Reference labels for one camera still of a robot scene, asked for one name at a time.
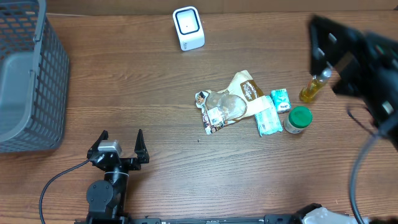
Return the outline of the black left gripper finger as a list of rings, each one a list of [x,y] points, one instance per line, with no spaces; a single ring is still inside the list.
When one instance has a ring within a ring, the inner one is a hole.
[[[136,139],[136,145],[134,148],[134,152],[136,153],[137,161],[140,164],[148,164],[150,161],[150,156],[147,151],[145,142],[144,142],[144,135],[142,129],[139,129]]]
[[[90,159],[93,155],[94,152],[98,152],[98,146],[103,140],[108,140],[109,134],[107,130],[103,130],[103,132],[100,134],[99,138],[95,141],[95,143],[89,148],[87,152],[87,159]]]

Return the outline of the brown labelled food package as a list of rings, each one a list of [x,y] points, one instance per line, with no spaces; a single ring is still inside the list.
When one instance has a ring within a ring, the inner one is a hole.
[[[220,91],[203,90],[195,94],[207,135],[254,116],[271,107],[271,98],[257,86],[247,70],[235,74],[228,87]]]

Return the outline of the white green snack package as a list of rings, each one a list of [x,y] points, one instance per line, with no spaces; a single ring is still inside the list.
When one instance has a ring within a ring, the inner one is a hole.
[[[263,135],[274,134],[276,132],[282,132],[283,127],[281,125],[273,100],[270,96],[266,96],[264,105],[266,106],[266,109],[255,114],[260,137]]]

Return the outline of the teal tissue pack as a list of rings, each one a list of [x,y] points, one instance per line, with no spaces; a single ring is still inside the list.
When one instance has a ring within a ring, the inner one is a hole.
[[[271,98],[278,113],[285,113],[291,110],[289,94],[285,88],[272,90]]]

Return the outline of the green lid white jar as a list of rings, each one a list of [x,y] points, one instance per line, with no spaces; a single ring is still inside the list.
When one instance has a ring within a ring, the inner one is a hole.
[[[307,107],[297,106],[289,112],[283,125],[287,132],[299,134],[311,124],[312,120],[312,112]]]

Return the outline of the yellow oil bottle silver cap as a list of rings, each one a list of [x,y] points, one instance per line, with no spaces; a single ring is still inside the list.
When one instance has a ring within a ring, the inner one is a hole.
[[[332,71],[330,68],[326,68],[320,74],[314,75],[307,86],[301,90],[299,94],[300,100],[305,103],[312,102],[320,89],[328,83],[331,76]]]

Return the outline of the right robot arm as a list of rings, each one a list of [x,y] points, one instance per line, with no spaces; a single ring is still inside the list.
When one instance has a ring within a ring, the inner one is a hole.
[[[336,70],[340,79],[333,92],[362,99],[377,127],[360,150],[349,180],[353,215],[358,223],[363,223],[356,203],[356,179],[361,163],[378,139],[388,139],[397,146],[397,42],[318,15],[310,18],[308,32],[310,74]]]

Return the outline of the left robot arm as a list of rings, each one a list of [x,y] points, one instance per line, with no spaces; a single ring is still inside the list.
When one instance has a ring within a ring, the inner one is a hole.
[[[104,179],[93,182],[86,192],[89,203],[87,223],[130,223],[131,217],[124,211],[129,172],[141,170],[150,156],[144,143],[143,132],[137,134],[134,152],[136,157],[121,157],[122,149],[117,140],[109,140],[104,130],[87,152],[93,166],[104,171]]]

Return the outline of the white barcode scanner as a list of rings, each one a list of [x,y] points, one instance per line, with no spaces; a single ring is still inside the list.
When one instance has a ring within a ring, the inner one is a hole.
[[[205,34],[197,9],[193,6],[174,10],[172,14],[182,51],[200,48],[205,44]]]

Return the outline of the grey plastic mesh basket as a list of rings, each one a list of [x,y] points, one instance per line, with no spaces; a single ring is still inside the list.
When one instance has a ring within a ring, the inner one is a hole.
[[[1,152],[62,142],[70,60],[44,0],[1,1]]]

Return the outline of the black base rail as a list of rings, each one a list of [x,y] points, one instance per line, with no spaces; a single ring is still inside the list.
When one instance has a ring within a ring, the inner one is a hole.
[[[98,221],[96,223],[131,224],[354,224],[355,217],[335,213],[320,204],[310,204],[294,214],[273,214],[263,217],[186,218],[161,220],[160,218],[128,218],[126,221]]]

